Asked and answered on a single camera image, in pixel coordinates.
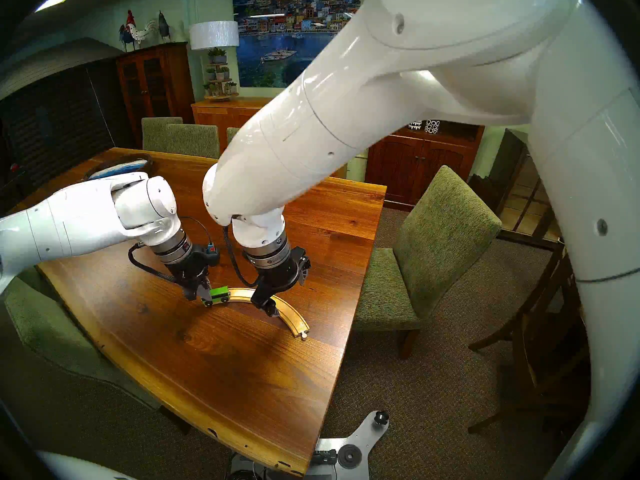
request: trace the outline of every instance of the knob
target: knob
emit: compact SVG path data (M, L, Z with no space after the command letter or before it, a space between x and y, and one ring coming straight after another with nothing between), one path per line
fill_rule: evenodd
M389 423L389 413L386 411L376 411L376 415L373 417L373 421L375 421L378 425L386 425Z

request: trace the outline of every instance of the brown carpet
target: brown carpet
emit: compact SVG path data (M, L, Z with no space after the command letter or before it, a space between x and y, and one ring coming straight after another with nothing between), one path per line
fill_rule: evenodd
M376 246L391 247L405 213L383 210ZM494 241L436 308L400 361L393 333L351 337L322 431L345 437L376 409L391 427L369 456L374 480L537 479L553 461L535 418L508 419L480 434L467 426L514 398L511 344L479 353L471 341L500 327L534 287L549 253ZM221 479L229 450L187 436L159 413L110 387L51 369L20 345L0 317L0 397L36 447L76 456L139 480Z

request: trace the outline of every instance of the wooden sideboard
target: wooden sideboard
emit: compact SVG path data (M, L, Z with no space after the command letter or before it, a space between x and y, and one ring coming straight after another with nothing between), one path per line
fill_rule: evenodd
M217 126L220 154L227 149L227 128L242 127L272 98L236 97L229 101L198 101L191 105L193 120L203 126Z
M116 60L122 96L140 149L144 117L182 117L185 124L193 123L186 44L159 44L125 53Z
M222 153L227 127L242 127L271 98L237 97L191 105L196 124L217 126ZM442 165L469 177L484 126L441 121L437 134L403 127L369 148L365 181L387 186L385 206L410 210ZM346 165L333 174L346 177Z
M430 134L424 125L403 127L369 148L365 181L386 186L385 207L412 210L442 165L469 177L485 127L441 121Z

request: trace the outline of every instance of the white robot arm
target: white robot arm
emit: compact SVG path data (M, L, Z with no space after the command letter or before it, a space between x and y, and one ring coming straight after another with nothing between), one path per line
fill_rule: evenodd
M197 294L210 302L207 266L218 263L219 253L211 244L204 249L191 243L167 181L143 172L70 185L0 219L0 293L22 270L41 261L79 256L136 238L174 275L160 276L180 285L187 299Z
M530 122L591 352L589 411L549 473L561 478L608 428L640 367L639 101L627 57L586 0L365 0L235 135L203 182L205 206L232 223L261 272L285 254L283 206L399 127Z

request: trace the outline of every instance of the white lamp shade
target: white lamp shade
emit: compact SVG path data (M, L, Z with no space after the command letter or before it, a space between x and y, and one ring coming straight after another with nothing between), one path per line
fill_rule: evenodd
M216 46L239 46L238 23L234 20L201 22L189 28L191 49L209 49Z

